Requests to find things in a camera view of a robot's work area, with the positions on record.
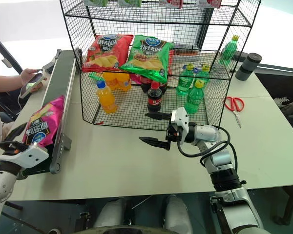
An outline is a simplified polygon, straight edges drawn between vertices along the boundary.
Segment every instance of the wire mesh basket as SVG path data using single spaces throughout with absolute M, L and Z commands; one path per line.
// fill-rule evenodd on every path
M 75 52 L 75 57 L 80 69 L 86 60 L 88 48 L 98 35 L 144 35 L 174 42 L 175 55 L 172 57 L 167 91 L 163 95 L 160 111 L 171 113 L 184 106 L 186 97 L 176 95 L 175 90 L 184 65 L 191 63 L 201 68 L 202 64 L 208 64 L 210 80 L 205 88 L 204 100 L 199 111 L 189 115 L 189 118 L 200 125 L 220 124 L 224 99 L 237 65 L 236 60 L 222 65 L 221 51 L 232 36 L 238 35 L 238 52 L 235 56 L 240 57 L 261 0 L 222 0 L 218 9 L 198 8 L 197 0 L 184 0 L 181 9 L 161 7 L 158 0 L 143 0 L 141 7 L 119 7 L 114 0 L 110 0 L 106 7 L 85 6 L 83 0 L 60 2 L 72 48 L 79 51 Z M 80 89 L 84 121 L 126 128 L 166 130 L 166 121 L 145 116 L 148 112 L 147 96 L 139 84 L 133 83 L 127 92 L 113 91 L 118 106 L 114 114 L 103 111 L 95 94 L 96 80 L 90 73 L 80 72 Z

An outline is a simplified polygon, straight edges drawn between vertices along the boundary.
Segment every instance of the person's arm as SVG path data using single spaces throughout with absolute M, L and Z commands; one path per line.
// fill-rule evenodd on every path
M 18 76 L 0 76 L 0 93 L 9 92 L 21 88 L 35 76 L 36 72 L 38 72 L 38 70 L 27 68 L 22 71 L 22 73 Z

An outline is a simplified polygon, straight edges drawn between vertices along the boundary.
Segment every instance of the scissor blade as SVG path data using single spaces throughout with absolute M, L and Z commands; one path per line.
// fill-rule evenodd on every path
M 236 121 L 238 122 L 239 127 L 242 128 L 239 115 L 237 113 L 234 113 L 234 115 L 235 115 Z

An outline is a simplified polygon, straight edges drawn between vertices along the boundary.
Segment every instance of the red chip bag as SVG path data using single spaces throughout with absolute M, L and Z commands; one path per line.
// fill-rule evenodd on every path
M 37 142 L 42 147 L 51 145 L 62 119 L 63 110 L 64 96 L 62 95 L 35 112 L 26 126 L 24 144 L 30 145 Z
M 88 49 L 83 72 L 119 71 L 128 57 L 129 45 L 133 35 L 97 36 Z

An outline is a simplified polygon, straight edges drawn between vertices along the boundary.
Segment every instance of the yellow bottle cap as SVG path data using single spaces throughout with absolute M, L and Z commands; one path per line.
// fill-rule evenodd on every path
M 238 35 L 234 35 L 233 37 L 232 37 L 232 40 L 238 40 L 239 39 L 239 36 Z
M 187 65 L 187 70 L 188 71 L 192 71 L 193 69 L 194 69 L 193 64 L 190 63 L 190 64 Z
M 208 64 L 203 64 L 202 71 L 203 72 L 209 72 L 209 65 Z
M 194 85 L 194 86 L 197 87 L 197 88 L 203 88 L 203 86 L 204 86 L 204 81 L 198 79 L 198 80 L 195 82 L 195 85 Z

